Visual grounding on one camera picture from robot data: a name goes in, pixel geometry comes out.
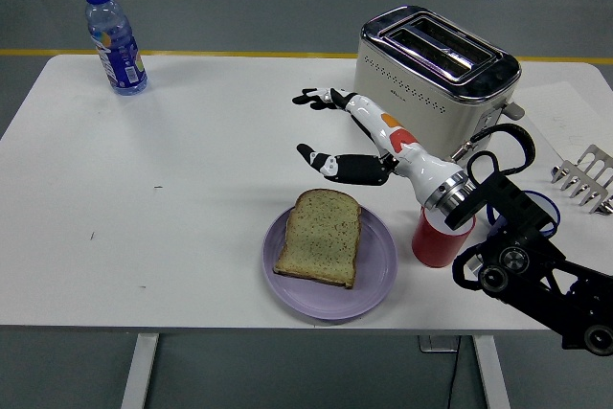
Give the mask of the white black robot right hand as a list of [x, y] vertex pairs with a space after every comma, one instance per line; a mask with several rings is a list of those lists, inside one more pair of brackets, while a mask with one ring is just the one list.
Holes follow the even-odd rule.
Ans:
[[308, 103], [314, 110], [349, 113], [379, 151], [378, 155], [331, 155], [298, 145], [303, 158], [329, 181], [381, 186], [393, 173], [410, 180], [421, 206], [446, 215], [475, 190], [460, 166], [429, 154], [400, 122], [365, 96], [334, 88], [310, 88], [293, 102]]

